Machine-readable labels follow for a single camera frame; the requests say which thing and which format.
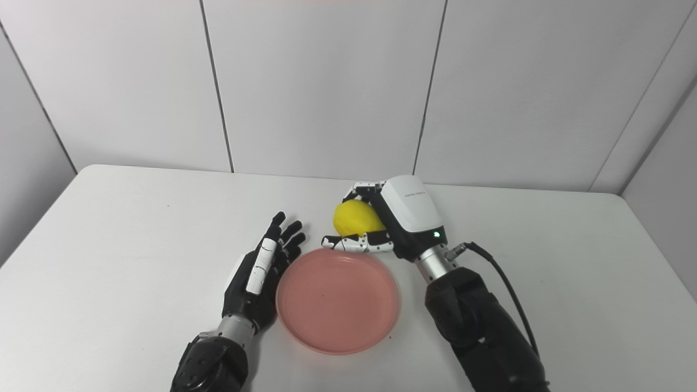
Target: cable connector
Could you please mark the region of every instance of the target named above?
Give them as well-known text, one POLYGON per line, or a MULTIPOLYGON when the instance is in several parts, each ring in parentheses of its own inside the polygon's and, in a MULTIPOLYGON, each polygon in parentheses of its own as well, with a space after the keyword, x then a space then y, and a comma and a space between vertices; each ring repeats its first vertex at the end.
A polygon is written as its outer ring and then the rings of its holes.
POLYGON ((468 244, 466 242, 463 242, 463 243, 459 244, 458 246, 454 247, 453 249, 447 251, 445 253, 445 259, 449 262, 452 262, 458 256, 465 253, 465 250, 467 250, 467 245, 468 244))

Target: white table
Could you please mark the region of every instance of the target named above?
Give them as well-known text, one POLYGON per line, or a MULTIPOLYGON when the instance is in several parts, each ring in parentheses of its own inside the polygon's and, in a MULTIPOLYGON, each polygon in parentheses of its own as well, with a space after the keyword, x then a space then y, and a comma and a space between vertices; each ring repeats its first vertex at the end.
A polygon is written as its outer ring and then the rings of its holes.
MULTIPOLYGON (((83 170, 0 269, 0 391, 168 391, 186 344, 217 326, 224 282, 273 214, 316 248, 352 181, 169 169, 83 170)), ((428 186, 451 243, 497 257, 553 391, 697 391, 697 304, 612 195, 428 186)), ((253 391, 467 391, 417 269, 377 346, 326 356, 279 323, 252 344, 253 391)), ((466 252, 513 317, 493 269, 466 252)))

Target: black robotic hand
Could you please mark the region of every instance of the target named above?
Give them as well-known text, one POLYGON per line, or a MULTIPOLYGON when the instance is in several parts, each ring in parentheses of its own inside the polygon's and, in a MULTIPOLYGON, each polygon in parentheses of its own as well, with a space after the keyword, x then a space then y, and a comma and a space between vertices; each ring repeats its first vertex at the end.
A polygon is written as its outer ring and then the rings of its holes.
POLYGON ((256 249, 246 254, 225 290, 222 316, 243 315, 253 323, 255 333, 265 329, 273 321, 276 315, 278 282, 288 266, 300 255, 300 244, 305 240, 305 234, 299 232, 302 229, 299 220, 291 223, 281 233, 280 225, 285 219, 283 212, 276 214, 256 249), (260 252, 273 254, 268 268, 259 266, 256 262, 260 252), (254 287, 250 287, 250 279, 253 280, 257 272, 266 274, 266 277, 261 280, 257 278, 254 287))
POLYGON ((278 282, 305 240, 297 220, 285 231, 279 212, 256 248, 247 253, 225 290, 222 321, 200 333, 179 361, 170 392, 238 392, 248 375, 245 346, 276 315, 278 282))

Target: robotic hand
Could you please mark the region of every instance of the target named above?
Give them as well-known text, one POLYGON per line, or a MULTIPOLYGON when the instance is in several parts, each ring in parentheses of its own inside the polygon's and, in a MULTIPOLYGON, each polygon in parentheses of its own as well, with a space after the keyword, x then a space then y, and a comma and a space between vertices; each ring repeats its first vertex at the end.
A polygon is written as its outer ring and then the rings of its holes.
POLYGON ((279 212, 225 290, 222 321, 215 331, 200 333, 179 361, 170 392, 239 392, 248 374, 245 346, 276 315, 275 296, 281 275, 300 255, 305 235, 297 220, 281 233, 286 219, 279 212))
POLYGON ((447 247, 443 221, 421 180, 397 176, 356 183, 344 198, 372 205, 386 230, 325 236, 322 246, 349 252, 393 250, 428 283, 426 307, 477 392, 549 392, 544 367, 520 302, 493 257, 476 243, 447 247), (521 313, 530 344, 481 276, 454 259, 471 249, 491 262, 521 313))

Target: yellow lemon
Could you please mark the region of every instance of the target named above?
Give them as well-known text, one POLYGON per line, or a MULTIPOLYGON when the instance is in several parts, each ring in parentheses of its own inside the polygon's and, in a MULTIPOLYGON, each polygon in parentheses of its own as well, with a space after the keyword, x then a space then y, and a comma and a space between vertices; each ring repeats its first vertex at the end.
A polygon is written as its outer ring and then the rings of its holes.
POLYGON ((367 232, 384 230, 385 226, 368 203, 360 200, 346 200, 334 211, 334 228, 342 236, 351 234, 362 236, 367 232))

